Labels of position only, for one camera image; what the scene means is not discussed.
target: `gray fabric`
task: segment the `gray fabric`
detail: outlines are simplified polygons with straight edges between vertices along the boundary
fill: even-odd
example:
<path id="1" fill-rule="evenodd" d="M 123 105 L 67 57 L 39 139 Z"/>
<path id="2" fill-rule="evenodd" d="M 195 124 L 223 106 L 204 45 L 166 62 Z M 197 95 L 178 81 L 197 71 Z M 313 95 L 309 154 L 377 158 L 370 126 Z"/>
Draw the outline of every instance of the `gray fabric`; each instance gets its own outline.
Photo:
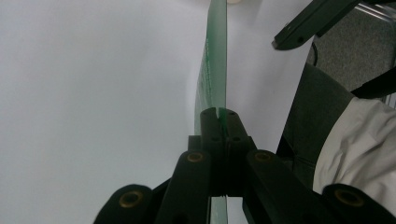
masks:
<path id="1" fill-rule="evenodd" d="M 310 189 L 321 148 L 352 98 L 325 73 L 305 65 L 283 136 L 294 152 L 292 171 Z"/>

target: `glass panel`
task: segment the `glass panel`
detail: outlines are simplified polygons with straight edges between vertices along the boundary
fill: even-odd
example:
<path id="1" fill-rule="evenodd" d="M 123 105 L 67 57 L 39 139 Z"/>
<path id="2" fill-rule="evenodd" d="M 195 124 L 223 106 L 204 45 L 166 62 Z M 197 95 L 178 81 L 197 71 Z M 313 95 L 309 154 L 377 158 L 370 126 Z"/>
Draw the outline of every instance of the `glass panel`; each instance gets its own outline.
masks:
<path id="1" fill-rule="evenodd" d="M 207 16 L 206 41 L 195 99 L 195 134 L 201 133 L 200 113 L 210 107 L 225 107 L 227 76 L 227 4 L 212 0 Z M 210 223 L 227 223 L 227 198 L 211 201 Z"/>

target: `round hole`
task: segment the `round hole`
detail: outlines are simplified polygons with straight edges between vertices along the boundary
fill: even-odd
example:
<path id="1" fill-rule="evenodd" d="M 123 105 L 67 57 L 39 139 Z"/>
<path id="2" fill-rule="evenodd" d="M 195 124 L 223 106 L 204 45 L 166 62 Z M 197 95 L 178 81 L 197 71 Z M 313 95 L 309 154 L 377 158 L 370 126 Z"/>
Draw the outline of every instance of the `round hole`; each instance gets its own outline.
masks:
<path id="1" fill-rule="evenodd" d="M 269 160 L 271 160 L 271 156 L 268 155 L 265 152 L 256 153 L 256 155 L 254 155 L 254 158 L 256 159 L 256 161 L 269 161 Z"/>
<path id="2" fill-rule="evenodd" d="M 360 207 L 364 205 L 363 198 L 353 191 L 337 189 L 334 194 L 341 203 L 354 207 Z"/>
<path id="3" fill-rule="evenodd" d="M 189 219 L 187 218 L 187 215 L 184 213 L 177 214 L 172 218 L 172 224 L 187 224 L 187 223 L 189 223 Z"/>
<path id="4" fill-rule="evenodd" d="M 204 155 L 199 152 L 192 152 L 187 156 L 187 160 L 190 162 L 198 162 L 204 159 Z"/>
<path id="5" fill-rule="evenodd" d="M 123 208 L 132 208 L 140 204 L 142 200 L 143 200 L 143 193 L 134 190 L 122 194 L 119 200 L 119 204 Z"/>

